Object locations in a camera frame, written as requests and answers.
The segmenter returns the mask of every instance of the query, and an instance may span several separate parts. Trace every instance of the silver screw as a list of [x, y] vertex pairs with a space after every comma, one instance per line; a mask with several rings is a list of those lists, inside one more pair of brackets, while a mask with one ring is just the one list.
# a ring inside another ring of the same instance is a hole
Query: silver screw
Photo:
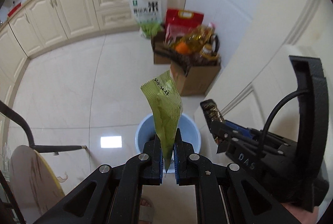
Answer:
[[99, 171], [100, 171], [101, 173], [107, 173], [107, 172], [110, 171], [110, 167], [109, 167], [108, 165], [100, 166], [100, 167], [99, 167]]
[[199, 156], [198, 154], [191, 154], [191, 155], [189, 156], [189, 158], [190, 158], [191, 160], [193, 160], [193, 161], [196, 161], [196, 160], [198, 160], [198, 159], [200, 158], [200, 156]]
[[149, 155], [147, 155], [147, 154], [140, 154], [139, 155], [139, 159], [142, 160], [142, 161], [147, 160], [148, 158], [149, 158]]
[[232, 171], [238, 171], [239, 170], [239, 165], [235, 164], [235, 163], [232, 163], [229, 165], [229, 168], [232, 170]]

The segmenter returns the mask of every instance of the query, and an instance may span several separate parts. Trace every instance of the green snack packet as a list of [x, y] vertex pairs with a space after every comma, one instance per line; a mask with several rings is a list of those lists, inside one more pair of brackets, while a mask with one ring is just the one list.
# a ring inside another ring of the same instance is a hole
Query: green snack packet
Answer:
[[165, 171], [167, 172], [171, 163], [178, 121], [183, 113], [183, 103], [176, 84], [170, 76], [170, 71], [166, 71], [142, 85], [141, 91], [146, 96], [153, 111], [155, 130], [161, 141]]

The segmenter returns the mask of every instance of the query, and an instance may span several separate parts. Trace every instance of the blue bucket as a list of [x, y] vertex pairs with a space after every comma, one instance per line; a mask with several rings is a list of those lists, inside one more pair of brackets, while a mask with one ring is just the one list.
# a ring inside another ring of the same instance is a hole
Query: blue bucket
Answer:
[[[188, 115], [183, 113], [179, 119], [178, 128], [180, 129], [182, 140], [191, 143], [194, 152], [199, 153], [201, 148], [201, 136], [195, 122]], [[135, 134], [135, 147], [138, 154], [143, 152], [144, 144], [150, 141], [154, 136], [155, 122], [153, 114], [151, 113], [141, 121]], [[170, 164], [168, 173], [174, 173], [173, 161]]]

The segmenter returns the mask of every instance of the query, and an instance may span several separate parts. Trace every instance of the red packaging bag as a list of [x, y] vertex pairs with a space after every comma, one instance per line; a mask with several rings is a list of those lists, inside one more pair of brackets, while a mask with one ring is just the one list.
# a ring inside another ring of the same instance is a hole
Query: red packaging bag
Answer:
[[165, 42], [168, 45], [171, 45], [176, 41], [177, 38], [183, 37], [192, 29], [201, 25], [203, 20], [204, 14], [202, 13], [178, 9], [168, 9], [165, 19]]

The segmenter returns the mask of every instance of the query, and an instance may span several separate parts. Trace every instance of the triangular cutout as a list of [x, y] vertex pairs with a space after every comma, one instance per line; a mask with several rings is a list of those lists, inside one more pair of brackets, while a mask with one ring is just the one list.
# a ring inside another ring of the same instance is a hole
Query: triangular cutout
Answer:
[[252, 213], [257, 216], [272, 208], [272, 205], [266, 200], [248, 181], [243, 180], [243, 189], [247, 200], [250, 203]]
[[83, 217], [95, 188], [95, 182], [88, 184], [74, 198], [65, 204], [64, 210], [78, 217]]

